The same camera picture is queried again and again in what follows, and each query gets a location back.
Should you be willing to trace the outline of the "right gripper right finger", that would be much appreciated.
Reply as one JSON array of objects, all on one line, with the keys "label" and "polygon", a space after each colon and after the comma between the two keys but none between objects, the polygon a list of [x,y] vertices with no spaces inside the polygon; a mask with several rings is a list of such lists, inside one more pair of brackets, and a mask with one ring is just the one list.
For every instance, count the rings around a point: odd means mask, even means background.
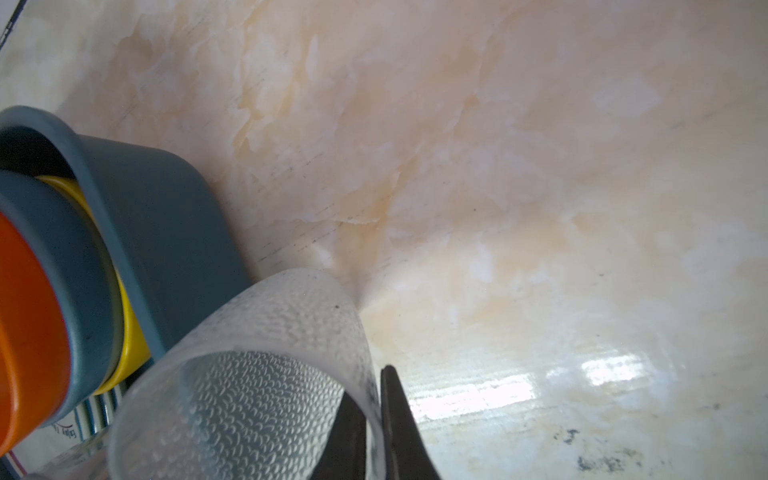
[{"label": "right gripper right finger", "polygon": [[382,424],[387,479],[440,479],[422,441],[392,365],[381,370]]}]

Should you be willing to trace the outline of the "orange bowl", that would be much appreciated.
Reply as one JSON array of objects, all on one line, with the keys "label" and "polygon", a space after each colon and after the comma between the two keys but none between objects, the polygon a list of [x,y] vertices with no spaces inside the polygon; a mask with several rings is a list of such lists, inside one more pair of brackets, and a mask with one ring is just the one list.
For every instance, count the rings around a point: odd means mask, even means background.
[{"label": "orange bowl", "polygon": [[1,453],[63,403],[71,360],[50,282],[27,242],[1,218]]}]

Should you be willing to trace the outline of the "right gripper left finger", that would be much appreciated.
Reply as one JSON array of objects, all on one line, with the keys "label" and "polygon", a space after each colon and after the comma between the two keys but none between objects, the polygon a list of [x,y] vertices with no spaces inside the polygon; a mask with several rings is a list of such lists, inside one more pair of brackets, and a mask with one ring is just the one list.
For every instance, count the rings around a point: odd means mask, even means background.
[{"label": "right gripper left finger", "polygon": [[362,480],[367,465],[366,418],[358,405],[344,393],[326,446],[311,480]]}]

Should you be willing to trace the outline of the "clear cup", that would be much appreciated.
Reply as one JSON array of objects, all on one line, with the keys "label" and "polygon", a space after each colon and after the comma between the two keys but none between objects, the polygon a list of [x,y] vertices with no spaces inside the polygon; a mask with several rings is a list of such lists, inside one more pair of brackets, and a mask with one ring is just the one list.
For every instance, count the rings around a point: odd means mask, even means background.
[{"label": "clear cup", "polygon": [[52,461],[41,469],[24,477],[27,479],[51,480],[109,480],[107,447],[110,428],[104,429]]},{"label": "clear cup", "polygon": [[110,430],[115,479],[307,479],[349,396],[366,477],[386,475],[369,344],[330,275],[289,269],[249,287],[129,389]]}]

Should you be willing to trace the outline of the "blue bowl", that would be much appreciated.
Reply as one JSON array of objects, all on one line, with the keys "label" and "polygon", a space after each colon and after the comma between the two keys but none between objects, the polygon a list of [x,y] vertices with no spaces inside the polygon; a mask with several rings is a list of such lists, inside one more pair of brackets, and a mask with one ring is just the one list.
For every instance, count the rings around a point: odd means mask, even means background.
[{"label": "blue bowl", "polygon": [[101,235],[86,210],[45,182],[1,172],[1,213],[28,242],[58,301],[67,327],[71,373],[48,426],[110,378],[119,363],[122,303]]}]

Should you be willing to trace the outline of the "teal plastic bin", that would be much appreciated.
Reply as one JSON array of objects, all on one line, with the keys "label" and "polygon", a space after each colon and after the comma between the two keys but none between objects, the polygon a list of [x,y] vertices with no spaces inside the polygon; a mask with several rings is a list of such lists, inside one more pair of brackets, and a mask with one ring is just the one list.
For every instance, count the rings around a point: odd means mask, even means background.
[{"label": "teal plastic bin", "polygon": [[209,184],[173,153],[12,106],[1,112],[1,167],[77,181],[154,359],[253,283]]}]

